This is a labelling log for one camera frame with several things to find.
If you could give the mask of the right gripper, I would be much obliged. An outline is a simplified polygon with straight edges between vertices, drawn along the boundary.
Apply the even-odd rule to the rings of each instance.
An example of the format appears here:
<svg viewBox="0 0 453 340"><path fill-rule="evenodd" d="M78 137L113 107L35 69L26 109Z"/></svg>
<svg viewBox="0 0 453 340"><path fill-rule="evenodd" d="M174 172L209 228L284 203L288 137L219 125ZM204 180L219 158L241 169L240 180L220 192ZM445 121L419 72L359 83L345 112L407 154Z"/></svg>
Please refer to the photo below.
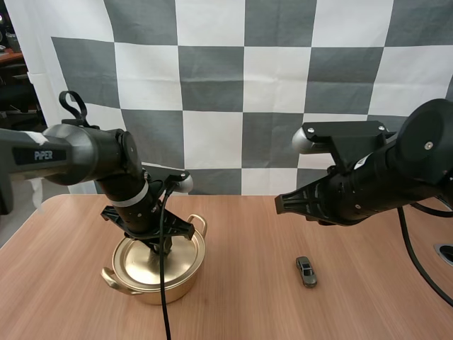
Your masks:
<svg viewBox="0 0 453 340"><path fill-rule="evenodd" d="M275 208L277 214L296 213L322 226L351 226L379 213L374 197L378 192L378 171L362 166L346 175L327 175L280 194L275 198Z"/></svg>

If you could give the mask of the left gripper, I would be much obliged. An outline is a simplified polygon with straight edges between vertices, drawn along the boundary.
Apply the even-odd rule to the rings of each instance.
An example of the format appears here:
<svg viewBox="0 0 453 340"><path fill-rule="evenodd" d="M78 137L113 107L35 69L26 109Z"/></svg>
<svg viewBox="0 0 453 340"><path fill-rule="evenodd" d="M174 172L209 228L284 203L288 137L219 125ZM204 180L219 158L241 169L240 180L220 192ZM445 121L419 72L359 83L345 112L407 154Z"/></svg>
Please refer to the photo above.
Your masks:
<svg viewBox="0 0 453 340"><path fill-rule="evenodd" d="M173 245L172 238L176 236L191 240L193 224L182 220L172 212L164 209L163 227L161 229L162 202L150 194L146 194L140 201L128 206L119 206L115 196L106 194L110 205L101 213L104 220L110 220L129 237L145 244L151 251L160 254L159 238L164 238L164 253L169 254Z"/></svg>

